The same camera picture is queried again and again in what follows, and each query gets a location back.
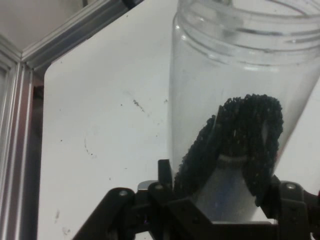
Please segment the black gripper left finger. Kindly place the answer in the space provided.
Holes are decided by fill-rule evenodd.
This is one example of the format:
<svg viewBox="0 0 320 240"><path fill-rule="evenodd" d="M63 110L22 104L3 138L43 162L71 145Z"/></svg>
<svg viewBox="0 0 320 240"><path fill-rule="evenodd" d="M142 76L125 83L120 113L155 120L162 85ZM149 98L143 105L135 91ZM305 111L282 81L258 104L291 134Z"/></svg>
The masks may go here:
<svg viewBox="0 0 320 240"><path fill-rule="evenodd" d="M192 202L172 192L170 162L157 162L158 180L137 192L113 188L75 234L75 240L133 240L148 232L154 240L211 240L212 223Z"/></svg>

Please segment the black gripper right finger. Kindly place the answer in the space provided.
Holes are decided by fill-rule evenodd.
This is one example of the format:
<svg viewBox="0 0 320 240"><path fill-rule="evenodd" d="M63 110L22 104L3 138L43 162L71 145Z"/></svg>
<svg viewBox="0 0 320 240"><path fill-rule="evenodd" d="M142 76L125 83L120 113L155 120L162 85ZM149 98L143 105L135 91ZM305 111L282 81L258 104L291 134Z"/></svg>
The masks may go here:
<svg viewBox="0 0 320 240"><path fill-rule="evenodd" d="M320 238L320 195L301 185L281 181L275 175L259 207L276 221L278 240L318 240Z"/></svg>

